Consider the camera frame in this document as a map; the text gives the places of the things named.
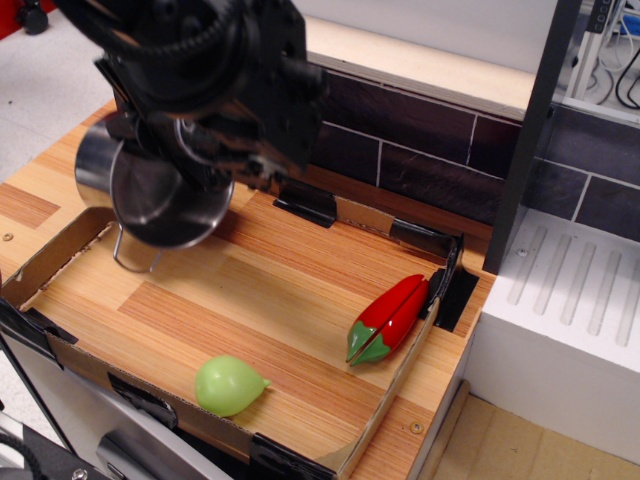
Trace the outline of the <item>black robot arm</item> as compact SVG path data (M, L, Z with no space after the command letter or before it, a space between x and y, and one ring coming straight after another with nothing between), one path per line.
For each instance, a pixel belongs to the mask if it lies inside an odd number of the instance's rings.
M322 125L326 71L290 1L61 1L102 49L111 138L173 164L196 188L270 190L302 175Z

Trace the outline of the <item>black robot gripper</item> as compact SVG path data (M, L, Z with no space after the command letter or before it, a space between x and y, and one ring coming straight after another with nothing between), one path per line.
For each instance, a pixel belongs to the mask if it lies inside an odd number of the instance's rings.
M106 120L113 140L138 156L166 162L197 192L220 191L237 181L270 191L288 177L284 166L261 154L258 124L214 114L203 119L144 116L116 75L116 59L103 55L95 66L112 88L116 112Z

